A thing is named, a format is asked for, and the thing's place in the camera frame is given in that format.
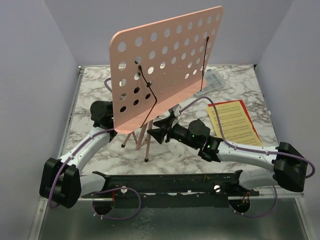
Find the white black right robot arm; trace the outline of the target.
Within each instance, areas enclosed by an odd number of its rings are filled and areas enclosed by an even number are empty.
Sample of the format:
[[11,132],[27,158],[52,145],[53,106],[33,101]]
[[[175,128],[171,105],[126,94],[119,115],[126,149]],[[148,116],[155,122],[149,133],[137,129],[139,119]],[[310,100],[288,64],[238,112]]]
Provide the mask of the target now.
[[207,162],[255,166],[252,171],[242,171],[239,178],[230,183],[230,191],[236,196],[266,186],[280,186],[296,193],[304,191],[307,163],[289,143],[282,142],[276,147],[227,143],[212,136],[210,128],[199,119],[183,127],[173,117],[166,117],[156,121],[154,126],[156,128],[148,130],[148,134],[159,144],[173,139],[198,150],[198,156]]

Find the pink perforated music stand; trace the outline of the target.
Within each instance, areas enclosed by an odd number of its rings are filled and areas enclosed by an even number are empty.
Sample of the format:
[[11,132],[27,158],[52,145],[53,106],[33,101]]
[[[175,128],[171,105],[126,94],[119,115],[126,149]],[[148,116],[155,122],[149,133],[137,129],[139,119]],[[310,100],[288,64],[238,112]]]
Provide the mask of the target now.
[[114,129],[150,146],[156,117],[202,90],[224,9],[204,10],[117,32],[109,43]]

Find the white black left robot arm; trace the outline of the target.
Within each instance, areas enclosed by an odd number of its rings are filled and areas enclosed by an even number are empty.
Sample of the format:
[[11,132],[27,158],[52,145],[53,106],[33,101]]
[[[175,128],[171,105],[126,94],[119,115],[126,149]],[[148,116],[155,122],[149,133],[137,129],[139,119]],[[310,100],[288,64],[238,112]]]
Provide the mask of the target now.
[[73,207],[78,199],[95,192],[104,198],[110,194],[111,185],[102,173],[81,176],[81,172],[94,155],[107,146],[117,135],[114,130],[113,103],[94,101],[90,106],[93,127],[87,136],[72,150],[59,158],[49,158],[43,167],[39,195],[48,199],[49,206]]

